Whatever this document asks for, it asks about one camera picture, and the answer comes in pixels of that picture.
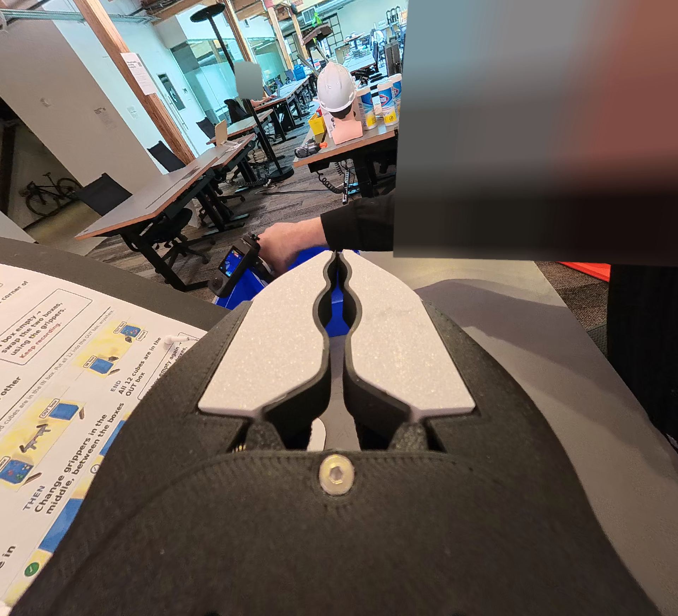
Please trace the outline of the blue plastic bin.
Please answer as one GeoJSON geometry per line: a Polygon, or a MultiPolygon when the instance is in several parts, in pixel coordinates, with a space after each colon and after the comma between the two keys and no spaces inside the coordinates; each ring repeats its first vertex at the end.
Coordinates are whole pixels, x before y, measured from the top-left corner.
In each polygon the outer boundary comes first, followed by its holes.
{"type": "MultiPolygon", "coordinates": [[[[293,264],[290,265],[290,269],[296,268],[318,254],[327,252],[327,249],[319,247],[303,250],[297,256],[293,264]]],[[[233,310],[240,303],[250,301],[264,290],[266,286],[267,282],[259,279],[255,273],[248,269],[236,283],[232,293],[228,297],[215,296],[213,303],[217,306],[233,310]]],[[[332,292],[332,318],[326,326],[326,331],[330,338],[339,337],[349,332],[350,327],[343,317],[343,299],[343,291],[340,284],[337,283],[332,292]]]]}

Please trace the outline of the wooden office desk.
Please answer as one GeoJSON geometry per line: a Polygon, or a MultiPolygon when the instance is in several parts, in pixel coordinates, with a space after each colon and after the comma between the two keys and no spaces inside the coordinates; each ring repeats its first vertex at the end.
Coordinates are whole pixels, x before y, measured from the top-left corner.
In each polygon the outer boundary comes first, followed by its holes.
{"type": "Polygon", "coordinates": [[[376,169],[380,164],[391,165],[396,162],[398,129],[397,125],[379,124],[361,137],[340,145],[326,137],[324,147],[305,158],[295,158],[293,166],[307,167],[312,173],[319,173],[334,164],[350,163],[348,171],[341,174],[344,187],[340,194],[344,205],[352,194],[375,197],[381,191],[388,193],[395,187],[396,173],[390,171],[379,174],[376,169]]]}
{"type": "Polygon", "coordinates": [[[215,135],[208,140],[208,145],[225,147],[231,153],[234,153],[238,145],[242,145],[232,160],[227,163],[219,162],[215,165],[222,177],[225,177],[227,171],[235,170],[241,176],[245,188],[269,188],[272,186],[270,166],[274,165],[277,160],[275,157],[271,157],[274,154],[272,143],[263,127],[263,120],[270,113],[270,110],[264,112],[264,116],[259,122],[256,122],[253,117],[249,117],[232,124],[223,121],[215,126],[215,135]],[[248,157],[256,147],[259,147],[262,151],[264,160],[252,164],[248,157]]]}
{"type": "Polygon", "coordinates": [[[196,197],[205,198],[208,215],[217,228],[217,231],[200,237],[197,242],[208,240],[213,244],[219,233],[243,227],[244,220],[248,217],[247,214],[239,216],[230,214],[230,208],[222,205],[221,199],[212,193],[209,184],[219,168],[232,162],[236,164],[241,162],[250,140],[251,138],[247,137],[230,144],[213,147],[181,170],[162,175],[103,214],[95,223],[79,232],[75,238],[119,235],[129,245],[137,248],[155,271],[163,277],[165,283],[174,289],[188,292],[206,288],[207,280],[184,283],[173,271],[172,266],[168,265],[153,248],[153,244],[133,227],[146,221],[171,219],[196,197]]]}

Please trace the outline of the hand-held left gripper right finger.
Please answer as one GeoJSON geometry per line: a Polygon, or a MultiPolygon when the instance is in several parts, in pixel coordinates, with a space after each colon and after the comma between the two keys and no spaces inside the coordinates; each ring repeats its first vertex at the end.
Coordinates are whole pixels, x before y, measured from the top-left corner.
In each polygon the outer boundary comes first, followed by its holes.
{"type": "Polygon", "coordinates": [[[473,416],[476,402],[420,296],[357,253],[339,254],[345,339],[343,399],[361,451],[386,451],[414,430],[426,449],[430,422],[473,416]]]}

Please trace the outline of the person's right hand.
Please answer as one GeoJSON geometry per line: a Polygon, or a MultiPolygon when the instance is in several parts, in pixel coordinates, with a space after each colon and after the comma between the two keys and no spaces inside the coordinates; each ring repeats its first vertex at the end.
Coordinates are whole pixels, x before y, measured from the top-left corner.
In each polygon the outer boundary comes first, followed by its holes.
{"type": "Polygon", "coordinates": [[[259,234],[258,244],[260,259],[275,277],[288,271],[303,250],[328,247],[320,217],[276,223],[259,234]]]}

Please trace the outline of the white hard hat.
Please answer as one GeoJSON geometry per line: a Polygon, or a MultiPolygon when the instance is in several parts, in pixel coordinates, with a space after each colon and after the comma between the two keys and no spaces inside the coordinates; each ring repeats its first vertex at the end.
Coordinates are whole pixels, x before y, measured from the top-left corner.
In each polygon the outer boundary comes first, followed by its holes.
{"type": "Polygon", "coordinates": [[[352,106],[357,89],[351,73],[343,65],[328,61],[317,77],[320,107],[330,113],[345,112],[352,106]]]}

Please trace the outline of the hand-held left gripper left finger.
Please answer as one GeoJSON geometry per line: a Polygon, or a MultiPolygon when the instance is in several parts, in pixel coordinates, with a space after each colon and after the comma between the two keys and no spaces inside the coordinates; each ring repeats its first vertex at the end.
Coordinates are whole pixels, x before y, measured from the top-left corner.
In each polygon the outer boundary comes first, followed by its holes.
{"type": "Polygon", "coordinates": [[[285,446],[305,449],[331,395],[329,337],[335,252],[279,276],[249,303],[198,402],[207,415],[275,426],[285,446]]]}

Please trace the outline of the black office chair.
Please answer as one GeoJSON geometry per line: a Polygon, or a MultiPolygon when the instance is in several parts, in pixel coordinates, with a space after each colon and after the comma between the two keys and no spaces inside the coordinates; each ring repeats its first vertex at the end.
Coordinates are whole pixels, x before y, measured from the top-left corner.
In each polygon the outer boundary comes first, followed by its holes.
{"type": "Polygon", "coordinates": [[[159,141],[154,146],[149,147],[147,151],[167,173],[180,171],[186,167],[186,163],[174,154],[163,141],[159,141]]]}
{"type": "MultiPolygon", "coordinates": [[[[76,197],[101,216],[112,211],[131,196],[126,188],[106,173],[101,174],[97,180],[89,185],[76,190],[76,197]]],[[[188,254],[199,256],[202,262],[207,264],[209,257],[205,253],[190,248],[189,246],[193,241],[188,240],[182,233],[191,218],[191,209],[185,207],[177,211],[170,211],[169,216],[161,213],[152,220],[142,221],[123,228],[122,238],[127,247],[135,253],[139,253],[140,249],[130,239],[130,232],[139,235],[153,249],[157,249],[160,244],[163,244],[165,248],[169,249],[163,258],[168,267],[174,265],[178,255],[187,256],[188,254]]]]}

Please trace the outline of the black bicycle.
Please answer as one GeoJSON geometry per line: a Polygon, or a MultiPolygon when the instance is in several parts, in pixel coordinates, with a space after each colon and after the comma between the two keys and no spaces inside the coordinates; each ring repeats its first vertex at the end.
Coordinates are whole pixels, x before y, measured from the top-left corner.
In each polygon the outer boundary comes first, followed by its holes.
{"type": "Polygon", "coordinates": [[[47,218],[58,214],[64,207],[78,198],[78,191],[82,186],[77,181],[62,177],[53,180],[50,172],[43,174],[47,179],[46,185],[39,185],[34,181],[27,183],[20,191],[29,211],[39,217],[47,218]]]}

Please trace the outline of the white paper notice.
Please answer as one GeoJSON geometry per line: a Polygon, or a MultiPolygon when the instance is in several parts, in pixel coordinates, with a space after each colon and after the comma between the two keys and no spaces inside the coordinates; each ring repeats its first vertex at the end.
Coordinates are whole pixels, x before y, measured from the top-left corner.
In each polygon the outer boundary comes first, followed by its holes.
{"type": "Polygon", "coordinates": [[[157,86],[151,75],[148,73],[148,69],[140,56],[133,52],[123,52],[121,53],[121,57],[123,61],[125,61],[127,68],[130,70],[131,75],[136,80],[142,93],[144,95],[157,94],[157,86]]]}

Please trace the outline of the wooden pillar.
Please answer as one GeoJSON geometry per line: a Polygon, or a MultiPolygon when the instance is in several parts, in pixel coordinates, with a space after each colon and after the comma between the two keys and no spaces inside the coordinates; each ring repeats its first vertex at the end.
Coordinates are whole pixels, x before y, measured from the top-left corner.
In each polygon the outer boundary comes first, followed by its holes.
{"type": "Polygon", "coordinates": [[[111,58],[136,98],[140,101],[165,143],[183,162],[190,163],[194,154],[185,141],[182,132],[170,116],[165,103],[158,94],[144,95],[140,90],[125,61],[121,57],[123,52],[131,52],[123,37],[118,32],[113,21],[108,16],[100,0],[72,0],[89,25],[98,41],[111,58]]]}

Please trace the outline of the pink mannequin head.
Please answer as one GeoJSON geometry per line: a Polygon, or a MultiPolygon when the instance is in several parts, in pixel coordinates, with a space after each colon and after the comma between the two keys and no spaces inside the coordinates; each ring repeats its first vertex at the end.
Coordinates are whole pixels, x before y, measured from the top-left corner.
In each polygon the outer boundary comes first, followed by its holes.
{"type": "Polygon", "coordinates": [[[336,146],[362,137],[363,125],[353,105],[341,112],[327,112],[327,129],[336,146]]]}

